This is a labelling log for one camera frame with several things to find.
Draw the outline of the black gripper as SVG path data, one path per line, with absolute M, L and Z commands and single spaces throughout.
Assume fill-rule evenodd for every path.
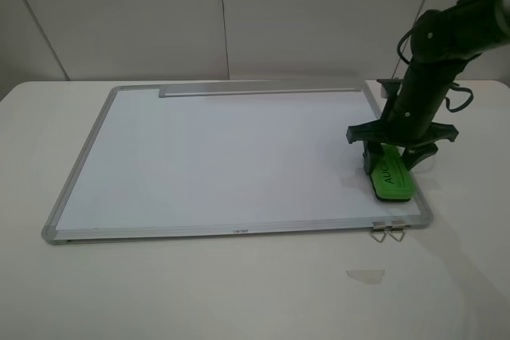
M 385 106 L 377 120 L 347 128 L 347 141 L 363 141 L 363 170 L 371 175 L 383 158 L 381 143 L 405 147 L 401 159 L 407 170 L 437 153 L 439 140 L 454 142 L 459 135 L 454 125 L 434 123 L 441 104 L 396 103 Z

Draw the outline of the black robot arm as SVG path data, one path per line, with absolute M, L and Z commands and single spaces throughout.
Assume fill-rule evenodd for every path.
M 383 145 L 403 148 L 411 170 L 437 153 L 437 141 L 454 141 L 457 129 L 434 122 L 456 77 L 487 50 L 509 43 L 509 0 L 464 0 L 447 10 L 428 10 L 415 23 L 412 57 L 401 80 L 381 80 L 387 101 L 380 117 L 347 129 L 349 143 L 363 142 L 363 169 L 372 174 Z

